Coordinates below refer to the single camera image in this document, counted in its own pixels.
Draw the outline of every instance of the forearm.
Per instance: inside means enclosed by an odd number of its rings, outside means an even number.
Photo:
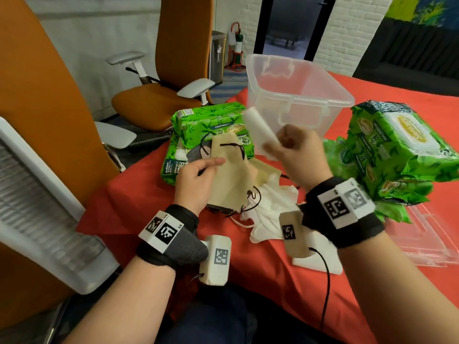
[[[459,311],[382,232],[338,249],[354,295],[380,343],[457,343]]]
[[[135,257],[64,344],[152,344],[175,271]]]

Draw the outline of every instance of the hand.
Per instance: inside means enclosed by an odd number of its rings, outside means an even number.
[[[281,161],[290,179],[306,192],[333,177],[323,141],[315,131],[287,124],[276,135],[280,144],[266,143],[263,149]]]
[[[175,182],[174,204],[183,206],[199,216],[210,198],[212,181],[225,158],[199,159],[182,167]]]

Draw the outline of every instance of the doorway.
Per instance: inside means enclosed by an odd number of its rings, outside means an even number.
[[[313,60],[336,0],[263,0],[254,53]]]

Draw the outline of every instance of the trash can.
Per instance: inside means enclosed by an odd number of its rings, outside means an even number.
[[[223,82],[223,70],[225,66],[226,34],[219,31],[212,31],[212,40],[209,55],[209,79],[215,85]]]

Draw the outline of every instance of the red tablecloth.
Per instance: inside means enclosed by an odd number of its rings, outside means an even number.
[[[459,149],[456,130],[459,98],[413,92],[346,76],[334,77],[355,97],[357,103],[368,99],[408,103],[453,147]],[[245,103],[246,99],[247,91],[244,90],[232,100]],[[350,109],[343,109],[326,137],[345,137],[350,116]],[[137,234],[158,210],[165,209],[173,201],[174,188],[166,185],[159,176],[167,146],[165,144],[152,152],[98,191],[77,227],[80,232],[100,236],[122,266],[126,266],[135,254],[135,246],[139,242]],[[459,191],[459,182],[436,184],[429,205],[446,224],[456,229],[455,191]],[[282,241],[251,243],[250,230],[235,225],[223,215],[203,211],[200,220],[200,238],[212,234],[231,238],[231,282],[272,299],[287,312],[318,327],[327,285],[325,273],[292,266]],[[451,238],[459,246],[459,233]],[[459,306],[458,265],[420,269]],[[331,276],[324,331],[347,343],[376,342],[344,274]]]

